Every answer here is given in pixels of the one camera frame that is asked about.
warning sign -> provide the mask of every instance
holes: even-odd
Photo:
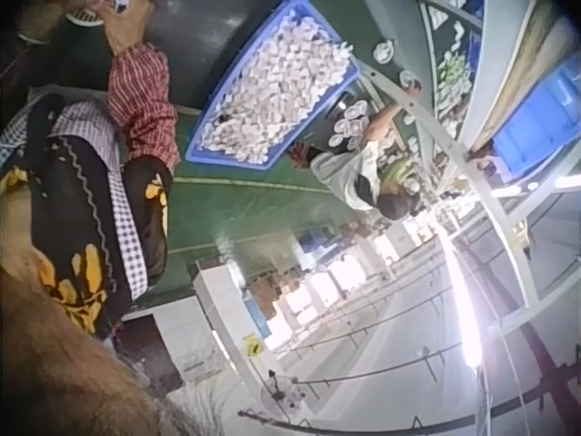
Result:
[[[244,337],[244,350],[248,357],[256,357],[264,351],[264,344],[254,333]]]

white shirt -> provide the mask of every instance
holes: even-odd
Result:
[[[320,154],[310,163],[310,169],[321,183],[350,208],[357,211],[370,211],[373,207],[357,196],[355,182],[359,174],[367,177],[371,183],[373,198],[378,197],[380,185],[378,157],[379,144],[370,142],[360,153]]]

blue crate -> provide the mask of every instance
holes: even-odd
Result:
[[[275,9],[271,16],[262,24],[256,31],[254,36],[248,41],[241,52],[238,54],[234,62],[232,62],[228,72],[222,78],[214,92],[210,97],[210,102],[206,104],[202,115],[198,119],[192,139],[188,145],[188,150],[185,154],[185,159],[188,162],[195,162],[198,164],[215,164],[224,166],[236,166],[239,168],[248,168],[252,170],[268,170],[278,160],[285,149],[294,141],[300,132],[327,106],[334,103],[340,94],[347,88],[359,75],[359,68],[352,61],[343,78],[341,84],[337,84],[327,91],[321,97],[319,102],[315,104],[309,117],[299,124],[293,131],[288,133],[279,144],[271,147],[268,153],[268,161],[262,164],[239,162],[232,156],[226,155],[223,152],[212,152],[199,148],[200,140],[202,139],[202,127],[208,122],[210,116],[213,114],[216,104],[222,101],[223,97],[228,93],[234,81],[240,76],[242,68],[246,65],[256,51],[260,48],[262,42],[268,38],[277,29],[283,17],[288,15],[291,11],[295,12],[298,18],[311,16],[315,21],[324,28],[330,35],[333,41],[341,42],[341,38],[337,32],[330,26],[325,18],[315,9],[308,0],[287,0],[284,1],[277,9]]]

bright light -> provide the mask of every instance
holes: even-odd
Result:
[[[335,282],[326,272],[317,272],[312,276],[312,286],[315,288],[325,307],[331,306],[339,299],[339,292]]]
[[[492,190],[492,196],[497,198],[502,197],[516,197],[520,193],[522,193],[522,189],[520,186],[508,186],[506,188],[498,188]]]
[[[346,290],[355,289],[358,286],[361,286],[365,283],[367,278],[361,264],[350,254],[345,256],[344,262],[333,262],[329,265],[329,269],[343,289]]]
[[[284,297],[294,313],[304,311],[310,304],[310,294],[304,284],[301,284],[296,291],[285,294]]]
[[[480,341],[480,331],[468,293],[468,287],[448,234],[441,227],[438,228],[438,234],[442,241],[446,265],[452,281],[452,291],[456,302],[460,335],[462,336],[464,362],[470,368],[477,368],[482,363],[482,342]]]
[[[398,252],[394,248],[387,235],[382,234],[381,236],[375,238],[373,242],[375,243],[375,247],[378,253],[381,254],[387,265],[391,265],[392,263],[399,260]]]
[[[581,174],[559,177],[555,180],[557,189],[577,188],[578,186],[581,186]]]
[[[317,310],[311,306],[297,315],[297,321],[300,325],[304,325],[317,318]]]

blue container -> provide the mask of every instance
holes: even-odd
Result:
[[[216,104],[222,101],[224,96],[231,90],[235,80],[238,79],[244,66],[251,60],[256,51],[261,47],[264,40],[269,38],[278,29],[282,18],[288,15],[291,11],[295,12],[296,18],[301,19],[306,16],[311,16],[315,21],[325,29],[330,38],[337,42],[341,42],[341,38],[337,32],[330,26],[325,18],[315,9],[308,0],[288,0],[283,2],[271,16],[262,24],[256,31],[254,36],[248,41],[241,52],[238,54],[232,65],[230,66],[226,75],[222,78],[213,94],[210,97],[210,102],[206,105],[202,115],[198,119],[190,145],[185,154],[185,159],[189,162],[196,162],[198,164],[216,164],[225,166],[236,166],[239,168],[249,168],[252,170],[268,170],[277,159],[284,153],[285,149],[296,139],[300,132],[325,108],[334,103],[340,94],[349,86],[359,75],[359,68],[351,61],[350,66],[343,78],[341,84],[331,87],[325,95],[321,97],[319,102],[315,104],[309,117],[299,124],[294,130],[289,132],[282,142],[270,148],[268,153],[268,161],[262,164],[239,162],[232,156],[226,155],[223,152],[212,152],[199,148],[202,140],[202,128],[210,120],[214,113]]]
[[[515,177],[581,134],[579,55],[539,83],[495,135],[494,148]]]

